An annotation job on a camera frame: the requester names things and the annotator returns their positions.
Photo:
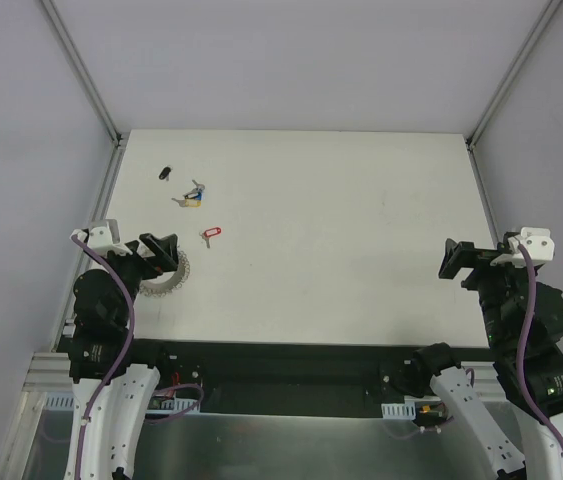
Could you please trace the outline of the metal disc with keyrings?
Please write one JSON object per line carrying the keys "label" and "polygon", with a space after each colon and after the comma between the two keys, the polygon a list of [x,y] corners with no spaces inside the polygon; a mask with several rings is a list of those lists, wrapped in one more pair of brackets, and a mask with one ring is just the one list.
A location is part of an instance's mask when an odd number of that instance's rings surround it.
{"label": "metal disc with keyrings", "polygon": [[166,272],[152,280],[143,280],[139,287],[139,293],[142,296],[148,298],[163,297],[183,286],[190,275],[190,262],[187,254],[182,249],[178,249],[177,254],[179,259],[177,270]]}

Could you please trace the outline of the red tag key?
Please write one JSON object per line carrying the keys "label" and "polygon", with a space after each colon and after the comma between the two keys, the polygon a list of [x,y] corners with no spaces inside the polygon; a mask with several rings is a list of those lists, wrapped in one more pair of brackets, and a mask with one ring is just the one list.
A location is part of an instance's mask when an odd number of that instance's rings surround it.
{"label": "red tag key", "polygon": [[205,242],[206,248],[211,248],[211,239],[219,236],[222,233],[221,227],[211,227],[200,233],[201,238]]}

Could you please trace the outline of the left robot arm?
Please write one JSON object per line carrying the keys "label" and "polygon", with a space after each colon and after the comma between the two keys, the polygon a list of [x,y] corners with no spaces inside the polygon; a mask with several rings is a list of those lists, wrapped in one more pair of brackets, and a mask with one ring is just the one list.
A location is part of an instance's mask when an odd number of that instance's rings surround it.
{"label": "left robot arm", "polygon": [[105,228],[76,230],[71,239],[97,266],[73,285],[67,352],[74,407],[64,476],[130,479],[150,398],[173,369],[159,348],[137,352],[134,302],[142,282],[178,270],[178,238],[145,233],[123,244]]}

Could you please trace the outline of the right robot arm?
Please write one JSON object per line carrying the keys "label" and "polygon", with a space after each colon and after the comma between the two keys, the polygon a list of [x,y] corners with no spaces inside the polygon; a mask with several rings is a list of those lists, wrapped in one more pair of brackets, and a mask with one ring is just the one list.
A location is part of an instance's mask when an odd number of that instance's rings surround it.
{"label": "right robot arm", "polygon": [[508,232],[493,249],[449,239],[438,272],[478,295],[493,368],[522,445],[504,434],[446,343],[416,350],[391,376],[401,394],[436,395],[467,443],[464,461],[486,479],[563,479],[563,293],[538,281],[554,258],[547,229]]}

